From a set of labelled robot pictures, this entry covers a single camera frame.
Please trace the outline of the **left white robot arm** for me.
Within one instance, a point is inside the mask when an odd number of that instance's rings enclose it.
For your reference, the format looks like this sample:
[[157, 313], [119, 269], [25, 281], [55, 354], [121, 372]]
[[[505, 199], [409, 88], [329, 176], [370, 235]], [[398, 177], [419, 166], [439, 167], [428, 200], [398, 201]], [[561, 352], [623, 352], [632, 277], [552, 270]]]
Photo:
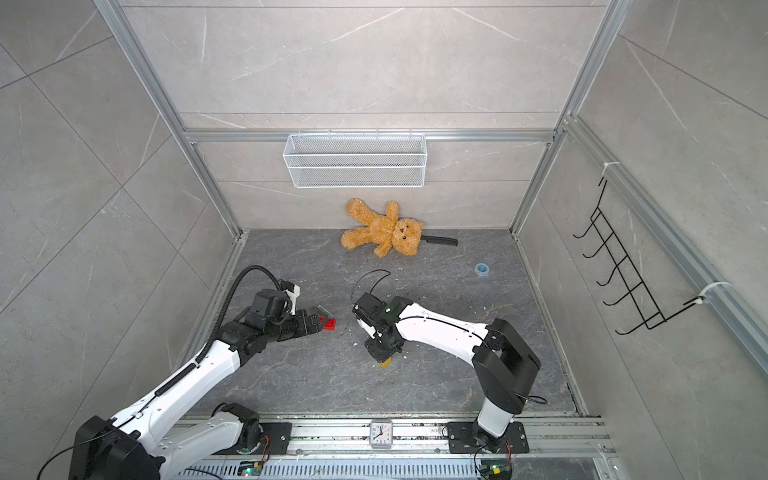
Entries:
[[279, 325], [254, 328], [242, 316], [220, 326], [201, 359], [192, 359], [150, 393], [108, 419], [94, 416], [78, 429], [71, 479], [168, 479], [216, 452], [250, 454], [270, 440], [254, 410], [220, 405], [210, 418], [179, 433], [171, 430], [222, 380], [271, 342], [316, 334], [331, 320], [313, 307], [289, 313]]

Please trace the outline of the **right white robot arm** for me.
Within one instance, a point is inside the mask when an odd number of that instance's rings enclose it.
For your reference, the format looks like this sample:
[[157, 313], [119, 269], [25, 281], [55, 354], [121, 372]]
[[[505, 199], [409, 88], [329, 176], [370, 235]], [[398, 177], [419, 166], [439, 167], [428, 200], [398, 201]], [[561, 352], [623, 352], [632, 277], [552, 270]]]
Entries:
[[501, 438], [530, 401], [541, 361], [504, 319], [472, 323], [433, 312], [404, 297], [385, 302], [371, 293], [355, 301], [353, 314], [368, 334], [367, 351], [381, 364], [408, 342], [434, 347], [469, 364], [484, 395], [476, 419], [477, 435], [482, 439]]

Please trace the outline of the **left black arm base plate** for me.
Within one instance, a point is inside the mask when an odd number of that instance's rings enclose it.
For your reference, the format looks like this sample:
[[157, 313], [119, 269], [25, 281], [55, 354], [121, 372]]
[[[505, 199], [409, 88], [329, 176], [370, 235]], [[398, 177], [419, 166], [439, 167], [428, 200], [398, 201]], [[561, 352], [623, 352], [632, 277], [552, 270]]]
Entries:
[[291, 440], [292, 427], [291, 422], [267, 422], [260, 424], [262, 429], [262, 438], [257, 455], [262, 455], [264, 449], [268, 447], [271, 456], [286, 455]]

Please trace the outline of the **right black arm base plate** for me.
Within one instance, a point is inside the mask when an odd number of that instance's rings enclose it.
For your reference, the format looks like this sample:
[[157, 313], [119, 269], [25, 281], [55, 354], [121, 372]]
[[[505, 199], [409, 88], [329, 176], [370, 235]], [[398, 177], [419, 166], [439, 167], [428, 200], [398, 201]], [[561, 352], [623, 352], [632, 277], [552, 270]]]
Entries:
[[484, 451], [492, 454], [524, 454], [530, 452], [524, 425], [513, 422], [507, 425], [500, 437], [493, 437], [482, 430], [477, 422], [448, 422], [444, 427], [452, 454], [468, 454]]

